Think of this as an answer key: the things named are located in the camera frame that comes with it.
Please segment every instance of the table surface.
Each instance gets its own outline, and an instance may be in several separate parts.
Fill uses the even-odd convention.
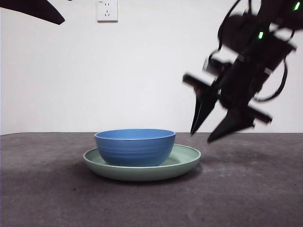
[[[90,171],[93,133],[1,136],[1,227],[303,227],[303,134],[208,135],[177,133],[199,164],[145,183]]]

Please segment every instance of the cable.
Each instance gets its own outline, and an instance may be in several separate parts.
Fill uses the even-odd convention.
[[[252,1],[252,0],[248,0],[248,7],[249,7],[248,13],[252,15],[251,1]]]
[[[223,22],[222,22],[222,25],[221,25],[221,30],[219,31],[219,47],[217,50],[213,51],[210,56],[209,56],[209,60],[211,60],[212,56],[215,54],[215,53],[218,53],[221,49],[222,49],[222,37],[223,37],[223,28],[224,28],[224,24],[225,24],[225,21],[227,20],[227,18],[231,15],[231,13],[233,12],[233,10],[236,8],[236,6],[239,4],[241,0],[237,0],[234,5],[231,7],[231,9],[228,11],[228,13],[226,14]]]
[[[286,58],[284,58],[284,74],[283,74],[281,85],[278,88],[278,90],[272,96],[269,96],[267,98],[257,98],[257,97],[254,97],[253,99],[255,101],[257,101],[257,102],[266,102],[266,101],[269,101],[269,100],[277,97],[279,94],[281,94],[281,92],[282,92],[282,90],[283,90],[283,88],[285,86],[286,79],[287,79],[287,74],[288,74],[288,67],[287,67],[287,63],[286,63]]]

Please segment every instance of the ceramic bowl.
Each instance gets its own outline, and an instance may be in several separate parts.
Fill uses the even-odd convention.
[[[121,129],[95,134],[101,157],[113,166],[158,166],[174,146],[176,133],[163,129]]]

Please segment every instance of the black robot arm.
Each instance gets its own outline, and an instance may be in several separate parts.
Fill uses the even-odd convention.
[[[288,73],[287,55],[296,50],[289,40],[275,36],[281,28],[292,31],[303,29],[303,2],[298,0],[262,0],[258,14],[249,10],[243,15],[231,15],[232,10],[240,2],[237,0],[227,13],[219,31],[219,48],[206,60],[203,70],[213,74],[212,85],[186,74],[183,81],[192,85],[196,92],[196,109],[191,128],[194,134],[203,124],[217,101],[226,109],[227,115],[211,133],[208,142],[215,141],[232,132],[254,127],[254,120],[259,119],[269,123],[272,118],[248,106],[251,99],[268,101],[277,97],[284,85]],[[270,31],[269,26],[276,24],[278,29]],[[238,54],[231,62],[220,62],[213,54],[220,51],[222,46]],[[280,88],[265,99],[255,98],[265,81],[278,65],[285,63],[285,72]]]

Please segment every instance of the wall socket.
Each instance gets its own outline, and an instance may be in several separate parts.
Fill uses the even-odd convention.
[[[118,0],[100,0],[97,3],[97,21],[117,22],[118,21]]]

